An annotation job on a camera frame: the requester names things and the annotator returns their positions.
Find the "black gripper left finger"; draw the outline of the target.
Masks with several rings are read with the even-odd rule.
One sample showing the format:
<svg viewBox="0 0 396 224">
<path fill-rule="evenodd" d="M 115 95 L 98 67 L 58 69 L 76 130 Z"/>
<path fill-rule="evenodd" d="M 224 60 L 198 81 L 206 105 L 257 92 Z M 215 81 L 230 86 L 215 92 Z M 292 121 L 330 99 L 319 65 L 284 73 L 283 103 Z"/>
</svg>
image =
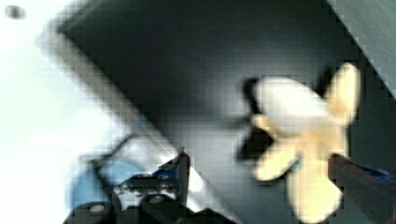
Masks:
<svg viewBox="0 0 396 224">
<path fill-rule="evenodd" d="M 109 159 L 91 161 L 106 200 L 77 206 L 62 224 L 237 224 L 210 208 L 194 212 L 187 206 L 191 158 L 185 151 L 154 173 L 134 175 L 117 186 L 100 173 Z"/>
</svg>

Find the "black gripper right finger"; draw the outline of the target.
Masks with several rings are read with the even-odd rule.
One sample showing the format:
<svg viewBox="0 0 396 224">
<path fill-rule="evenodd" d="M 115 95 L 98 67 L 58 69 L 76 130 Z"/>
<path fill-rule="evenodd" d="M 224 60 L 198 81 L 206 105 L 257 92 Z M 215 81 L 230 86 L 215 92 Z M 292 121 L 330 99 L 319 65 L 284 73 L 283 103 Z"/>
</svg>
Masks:
<svg viewBox="0 0 396 224">
<path fill-rule="evenodd" d="M 328 177 L 374 224 L 395 224 L 395 175 L 332 154 L 328 159 Z"/>
</svg>

